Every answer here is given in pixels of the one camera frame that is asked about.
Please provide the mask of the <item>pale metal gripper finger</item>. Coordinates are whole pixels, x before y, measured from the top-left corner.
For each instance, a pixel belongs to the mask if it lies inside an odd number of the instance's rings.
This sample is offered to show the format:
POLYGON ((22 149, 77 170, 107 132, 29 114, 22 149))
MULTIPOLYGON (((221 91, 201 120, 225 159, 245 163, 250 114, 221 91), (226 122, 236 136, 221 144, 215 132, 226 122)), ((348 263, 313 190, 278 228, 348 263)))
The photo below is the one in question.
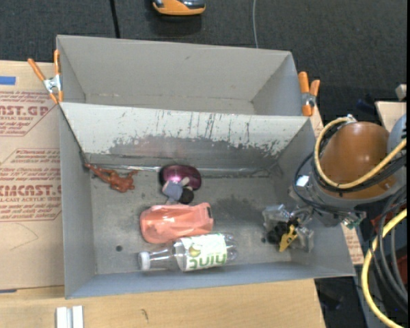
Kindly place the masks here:
POLYGON ((267 206, 262 211, 265 230, 272 230, 279 223, 287 223, 290 220, 290 213, 284 204, 267 206))
POLYGON ((305 226, 299 226, 296 234, 295 249, 310 253, 314 248, 314 231, 305 226))

